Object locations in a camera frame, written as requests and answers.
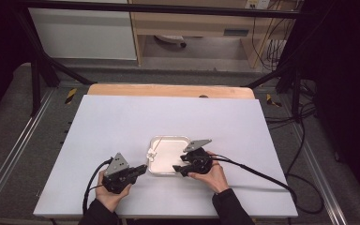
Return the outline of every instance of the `white cabinet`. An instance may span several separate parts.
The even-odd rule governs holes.
[[[30,8],[30,13],[43,48],[51,57],[136,60],[128,12]]]

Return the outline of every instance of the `black sleeve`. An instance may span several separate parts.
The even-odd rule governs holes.
[[[118,221],[115,212],[110,212],[99,200],[90,203],[89,209],[83,216],[79,225],[113,225]]]
[[[220,218],[221,225],[254,224],[231,188],[215,194],[212,202]]]

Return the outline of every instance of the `white table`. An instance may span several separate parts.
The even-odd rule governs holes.
[[[83,194],[96,167],[117,152],[131,167],[146,163],[150,141],[159,135],[212,139],[206,150],[286,183],[258,100],[84,96],[34,214],[80,217]],[[221,164],[252,217],[297,217],[287,190],[232,164]],[[116,212],[122,218],[214,218],[212,195],[189,177],[157,177],[147,171]],[[94,198],[91,191],[89,203]]]

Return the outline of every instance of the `person's right hand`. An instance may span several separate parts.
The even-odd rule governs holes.
[[[209,155],[214,155],[214,153],[209,151],[207,151],[207,153]],[[223,168],[220,166],[217,160],[213,160],[212,168],[210,169],[209,173],[200,174],[196,172],[189,172],[188,176],[204,182],[213,191],[215,191],[216,194],[219,194],[220,192],[230,188],[227,184],[227,179]]]

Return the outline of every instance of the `white plastic container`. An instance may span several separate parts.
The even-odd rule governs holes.
[[[173,165],[185,166],[180,156],[189,145],[184,136],[156,136],[150,142],[147,152],[148,170],[155,175],[176,175]]]

